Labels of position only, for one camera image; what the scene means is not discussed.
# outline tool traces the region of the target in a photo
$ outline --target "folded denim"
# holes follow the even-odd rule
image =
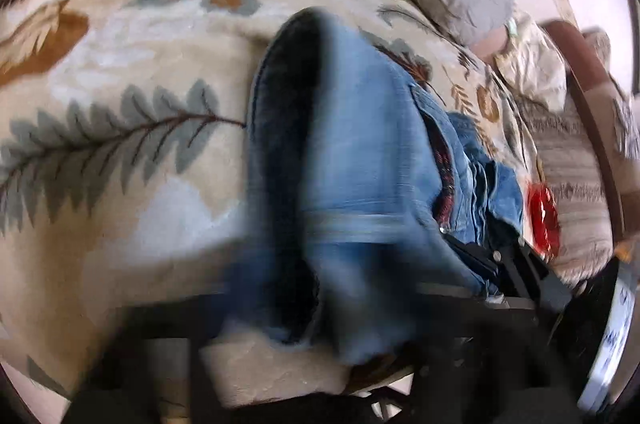
[[[446,142],[453,175],[441,224],[426,123]],[[428,318],[424,285],[486,293],[441,230],[483,244],[489,218],[517,232],[522,223],[513,171],[486,156],[473,122],[447,115],[359,33],[316,9],[282,27],[255,77],[247,195],[251,238],[232,286],[240,316],[285,344],[327,334],[348,364],[416,337]]]

